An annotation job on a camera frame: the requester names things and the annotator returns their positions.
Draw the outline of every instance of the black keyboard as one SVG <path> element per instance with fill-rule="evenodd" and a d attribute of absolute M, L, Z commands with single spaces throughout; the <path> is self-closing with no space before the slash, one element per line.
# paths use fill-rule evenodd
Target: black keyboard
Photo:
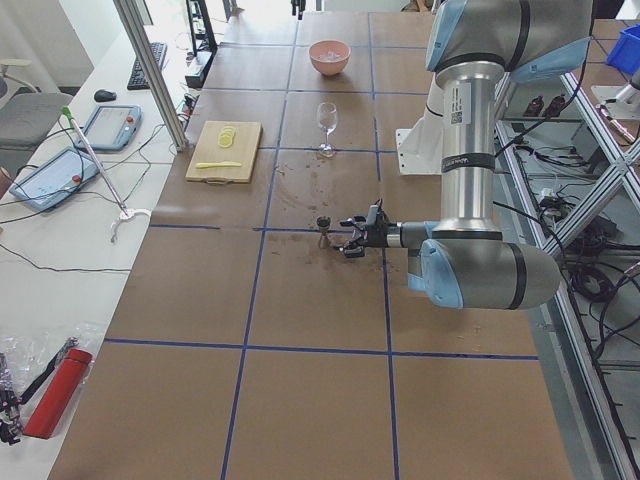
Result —
<path fill-rule="evenodd" d="M 151 51 L 153 52 L 153 56 L 156 58 L 158 66 L 162 69 L 164 57 L 167 55 L 167 44 L 163 42 L 153 42 L 151 43 Z M 148 89 L 149 82 L 147 82 L 147 79 L 144 76 L 140 60 L 136 58 L 136 61 L 133 62 L 133 67 L 131 68 L 131 77 L 129 77 L 129 83 L 127 83 L 127 90 Z"/>

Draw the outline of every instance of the cutting board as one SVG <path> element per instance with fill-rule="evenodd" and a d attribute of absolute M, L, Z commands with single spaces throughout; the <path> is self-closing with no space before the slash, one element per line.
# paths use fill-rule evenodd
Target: cutting board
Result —
<path fill-rule="evenodd" d="M 233 145 L 218 145 L 220 131 L 235 127 Z M 251 180 L 258 142 L 262 133 L 259 122 L 205 122 L 185 178 L 190 182 L 248 183 Z M 197 163 L 238 162 L 240 167 L 196 168 Z"/>

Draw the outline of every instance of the computer mouse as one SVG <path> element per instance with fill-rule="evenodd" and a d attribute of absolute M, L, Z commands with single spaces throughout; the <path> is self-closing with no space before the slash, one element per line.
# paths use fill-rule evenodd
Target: computer mouse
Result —
<path fill-rule="evenodd" d="M 116 92 L 111 92 L 109 90 L 97 90 L 96 93 L 93 94 L 93 99 L 96 102 L 111 102 L 118 97 Z"/>

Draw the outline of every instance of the white table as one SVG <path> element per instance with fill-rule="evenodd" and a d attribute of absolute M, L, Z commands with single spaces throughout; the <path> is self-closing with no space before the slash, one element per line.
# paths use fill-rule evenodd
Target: white table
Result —
<path fill-rule="evenodd" d="M 163 76 L 174 105 L 184 96 L 184 52 L 169 45 Z M 146 142 L 162 118 L 149 90 L 128 91 L 126 82 L 131 72 L 134 53 L 123 33 L 105 55 L 103 61 L 82 86 L 71 102 L 71 111 L 80 125 L 93 111 L 93 94 L 104 88 L 114 90 L 118 99 L 110 104 L 135 104 L 142 108 L 143 119 L 136 136 L 121 152 L 99 155 L 116 190 L 126 196 L 148 168 L 142 183 L 127 200 L 130 208 L 152 210 L 156 205 L 174 158 L 175 148 L 166 129 L 161 129 L 139 154 L 120 165 Z M 59 134 L 45 141 L 32 157 L 30 164 L 39 165 L 51 158 L 70 141 Z M 83 189 L 97 192 L 112 200 L 102 178 L 95 177 Z M 0 222 L 33 213 L 12 202 L 6 194 L 0 201 Z M 95 194 L 74 195 L 51 213 L 2 225 L 0 244 L 31 259 L 38 265 L 55 268 L 130 269 L 149 224 L 149 218 L 137 216 L 122 224 L 115 244 L 110 242 L 109 229 L 120 210 L 118 206 Z M 37 270 L 24 260 L 0 249 L 0 348 L 7 348 L 7 338 L 15 338 L 20 347 L 32 346 L 43 364 L 20 375 L 30 382 L 62 346 L 69 336 L 80 336 L 79 348 L 97 354 L 102 338 L 118 303 L 128 272 L 120 273 L 57 273 Z M 22 409 L 28 420 L 46 385 L 41 387 L 29 404 Z M 46 478 L 69 427 L 82 388 L 76 391 L 65 411 L 53 438 L 40 440 L 22 437 L 14 446 L 0 444 L 0 465 L 5 478 Z"/>

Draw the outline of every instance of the blue bin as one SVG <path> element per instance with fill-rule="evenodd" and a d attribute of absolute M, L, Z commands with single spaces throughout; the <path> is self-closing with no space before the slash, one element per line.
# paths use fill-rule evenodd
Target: blue bin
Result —
<path fill-rule="evenodd" d="M 625 28 L 607 57 L 607 65 L 633 75 L 640 68 L 640 24 Z"/>

